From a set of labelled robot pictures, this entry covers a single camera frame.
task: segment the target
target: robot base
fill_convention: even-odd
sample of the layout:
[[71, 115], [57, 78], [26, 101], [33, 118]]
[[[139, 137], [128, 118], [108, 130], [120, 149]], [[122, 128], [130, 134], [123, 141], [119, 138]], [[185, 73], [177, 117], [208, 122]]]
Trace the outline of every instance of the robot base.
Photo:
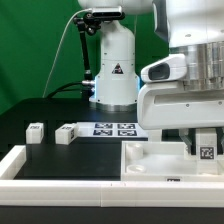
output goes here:
[[129, 105], [111, 105], [90, 101], [90, 107], [109, 112], [129, 112], [137, 110], [137, 103]]

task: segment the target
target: warning label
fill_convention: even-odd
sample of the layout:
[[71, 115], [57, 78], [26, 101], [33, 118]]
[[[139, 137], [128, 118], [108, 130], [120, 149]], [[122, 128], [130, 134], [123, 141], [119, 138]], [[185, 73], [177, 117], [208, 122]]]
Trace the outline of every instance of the warning label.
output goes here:
[[113, 70], [112, 73], [113, 73], [113, 74], [124, 74], [124, 72], [123, 72], [123, 70], [122, 70], [122, 68], [121, 68], [121, 66], [120, 66], [119, 63], [117, 63], [117, 65], [116, 65], [116, 67], [114, 68], [114, 70]]

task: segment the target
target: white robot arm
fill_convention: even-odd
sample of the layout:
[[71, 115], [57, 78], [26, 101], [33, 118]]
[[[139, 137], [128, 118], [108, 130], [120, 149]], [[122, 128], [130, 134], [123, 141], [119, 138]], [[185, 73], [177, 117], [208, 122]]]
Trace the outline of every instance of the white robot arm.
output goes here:
[[[170, 55], [141, 72], [146, 84], [138, 97], [138, 122], [145, 130], [179, 129], [190, 153], [194, 141], [188, 133], [195, 130], [199, 170], [206, 173], [204, 161], [210, 162], [214, 169], [208, 172], [217, 174], [214, 158], [224, 151], [224, 1], [153, 3], [155, 31], [169, 42]], [[212, 159], [203, 158], [209, 150]]]
[[[121, 6], [125, 14], [152, 10], [152, 0], [79, 0], [85, 8], [105, 10]], [[135, 37], [118, 21], [101, 24], [101, 70], [95, 77], [95, 94], [90, 105], [107, 111], [136, 109], [139, 78], [135, 74]]]

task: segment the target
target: white cube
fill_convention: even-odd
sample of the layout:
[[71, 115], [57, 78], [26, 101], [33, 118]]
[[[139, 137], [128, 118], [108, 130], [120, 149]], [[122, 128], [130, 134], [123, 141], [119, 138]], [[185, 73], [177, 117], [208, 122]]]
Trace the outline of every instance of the white cube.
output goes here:
[[44, 137], [44, 124], [30, 123], [30, 125], [26, 129], [26, 143], [40, 144], [43, 137]]
[[55, 131], [56, 144], [69, 145], [78, 136], [77, 124], [64, 124]]

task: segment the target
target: black cable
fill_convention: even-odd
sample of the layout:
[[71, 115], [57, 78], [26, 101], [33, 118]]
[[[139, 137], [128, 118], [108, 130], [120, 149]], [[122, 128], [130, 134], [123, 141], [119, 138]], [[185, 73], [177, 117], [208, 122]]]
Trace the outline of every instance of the black cable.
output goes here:
[[52, 98], [55, 94], [57, 94], [58, 92], [65, 92], [66, 88], [70, 87], [70, 86], [76, 86], [76, 85], [82, 85], [82, 82], [71, 82], [71, 83], [68, 83], [66, 85], [63, 85], [59, 88], [57, 88], [55, 91], [53, 91], [52, 93], [48, 94], [46, 98]]

